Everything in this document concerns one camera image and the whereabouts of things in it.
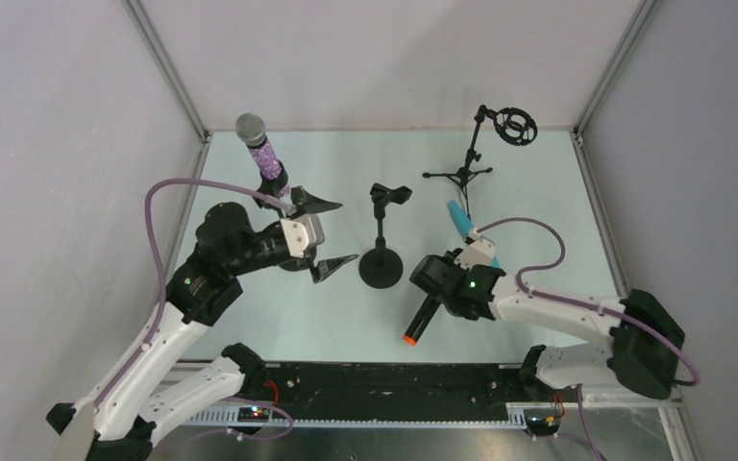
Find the black microphone orange end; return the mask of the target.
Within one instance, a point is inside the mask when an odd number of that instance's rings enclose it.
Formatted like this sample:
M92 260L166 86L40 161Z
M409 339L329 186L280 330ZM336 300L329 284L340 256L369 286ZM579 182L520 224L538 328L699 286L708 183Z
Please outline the black microphone orange end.
M427 296L424 299L403 335L403 339L407 344L410 346L417 344L440 305L441 302L435 297Z

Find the black ring clip stand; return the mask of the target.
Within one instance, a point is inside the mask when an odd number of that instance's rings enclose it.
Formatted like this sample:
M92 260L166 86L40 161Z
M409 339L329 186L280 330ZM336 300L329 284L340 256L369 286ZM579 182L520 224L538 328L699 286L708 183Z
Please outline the black ring clip stand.
M260 178L261 183L257 192L276 199L280 199L288 194L286 190L286 187L288 186L288 174L284 169L282 169L282 172L274 179L268 179L263 173L260 173ZM280 218L285 217L285 212L280 207L270 205L261 199L255 199L255 202L261 208L275 210ZM301 272L310 269L309 261L306 259L292 259L280 264L279 267L287 272Z

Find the black fork clip stand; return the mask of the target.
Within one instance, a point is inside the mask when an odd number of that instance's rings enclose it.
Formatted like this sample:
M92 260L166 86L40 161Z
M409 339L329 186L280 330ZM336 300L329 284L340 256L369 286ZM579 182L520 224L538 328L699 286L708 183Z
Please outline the black fork clip stand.
M386 207L389 204L402 205L408 201L412 190L407 186L390 188L375 182L370 189L373 216L377 223L375 247L366 252L359 261L358 272L361 280L375 289L394 286L403 275L403 262L400 256L389 249L383 231Z

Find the blue microphone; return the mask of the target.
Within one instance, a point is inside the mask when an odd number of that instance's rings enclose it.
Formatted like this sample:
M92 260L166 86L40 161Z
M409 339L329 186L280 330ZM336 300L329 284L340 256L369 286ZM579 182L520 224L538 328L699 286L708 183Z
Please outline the blue microphone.
M478 236L482 236L480 232L478 231L478 229L474 226L472 220L468 217L468 215L463 210L463 208L458 204L458 202L450 201L447 203L447 207L449 210L450 217L455 225L455 228L458 231L463 242L466 244L466 246L470 242L471 239L476 239Z

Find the purple glitter microphone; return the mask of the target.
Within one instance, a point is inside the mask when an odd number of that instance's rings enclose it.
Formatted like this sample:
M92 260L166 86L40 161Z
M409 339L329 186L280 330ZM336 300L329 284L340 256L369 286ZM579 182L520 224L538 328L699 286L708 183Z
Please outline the purple glitter microphone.
M236 135L245 144L257 165L259 175L263 173L268 179L276 178L284 166L268 138L262 118L251 112L243 113L236 119L234 128Z

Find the black tripod shock mount stand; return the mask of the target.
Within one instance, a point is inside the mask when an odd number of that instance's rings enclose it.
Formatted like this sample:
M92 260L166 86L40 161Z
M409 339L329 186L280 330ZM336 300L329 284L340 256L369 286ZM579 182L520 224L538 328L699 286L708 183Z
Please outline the black tripod shock mount stand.
M464 211L468 218L471 217L470 198L468 195L468 185L477 176L482 174L490 174L493 167L474 170L472 164L479 162L481 153L477 150L477 142L479 139L482 125L485 121L492 123L494 132L506 144L515 147L525 147L530 145L538 135L538 125L534 118L523 109L506 107L494 110L487 105L480 105L473 117L475 122L474 130L470 145L466 150L463 164L455 172L432 173L424 172L424 179L443 178L453 183L465 204Z

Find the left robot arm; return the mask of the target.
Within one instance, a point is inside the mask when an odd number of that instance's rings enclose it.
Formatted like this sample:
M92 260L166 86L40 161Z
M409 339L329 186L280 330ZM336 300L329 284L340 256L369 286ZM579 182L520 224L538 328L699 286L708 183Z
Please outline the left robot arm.
M317 260L325 234L320 215L337 203L301 186L287 201L261 195L279 219L254 230L236 202L211 207L196 244L171 278L160 279L158 303L111 372L84 398L58 403L47 423L59 434L59 460L144 460L175 428L210 405L248 396L264 381L264 362L243 344L226 347L208 366L177 384L160 383L183 354L242 295L240 278L263 269L298 265L314 282L349 262Z

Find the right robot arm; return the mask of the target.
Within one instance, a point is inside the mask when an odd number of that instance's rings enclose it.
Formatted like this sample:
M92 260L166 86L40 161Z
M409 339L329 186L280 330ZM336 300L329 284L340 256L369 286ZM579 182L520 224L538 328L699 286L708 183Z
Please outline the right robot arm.
M571 347L534 346L520 371L538 399L575 385L622 385L666 400L678 385L677 351L685 333L649 292L583 299L529 289L489 265L460 265L451 255L427 255L410 281L426 295L406 331L415 344L439 307L460 318L522 322L577 337Z

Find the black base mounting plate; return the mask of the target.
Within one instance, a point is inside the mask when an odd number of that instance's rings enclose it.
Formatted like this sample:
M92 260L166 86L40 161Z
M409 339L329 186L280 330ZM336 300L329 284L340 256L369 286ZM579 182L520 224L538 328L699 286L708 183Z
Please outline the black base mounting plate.
M504 421L508 404L554 391L510 365L272 362L237 396L296 421L458 423Z

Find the right controller board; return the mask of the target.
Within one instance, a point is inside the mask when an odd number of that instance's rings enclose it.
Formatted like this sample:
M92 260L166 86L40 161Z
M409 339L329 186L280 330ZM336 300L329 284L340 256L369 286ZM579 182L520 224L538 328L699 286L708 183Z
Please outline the right controller board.
M526 416L525 432L531 438L553 438L562 421L560 416L530 414Z

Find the controller board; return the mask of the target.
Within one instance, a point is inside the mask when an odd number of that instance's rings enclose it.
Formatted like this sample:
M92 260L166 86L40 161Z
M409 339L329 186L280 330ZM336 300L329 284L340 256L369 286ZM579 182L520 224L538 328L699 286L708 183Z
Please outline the controller board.
M526 416L525 432L531 438L553 438L562 421L560 416L530 414Z
M272 412L269 408L250 405L240 406L236 420L241 423L267 423L271 420Z

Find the left controller board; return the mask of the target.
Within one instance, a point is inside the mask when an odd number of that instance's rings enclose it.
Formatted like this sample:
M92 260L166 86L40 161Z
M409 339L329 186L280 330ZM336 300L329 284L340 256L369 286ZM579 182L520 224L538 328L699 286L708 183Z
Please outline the left controller board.
M240 406L236 420L241 423L267 423L271 420L272 412L269 408L250 405Z

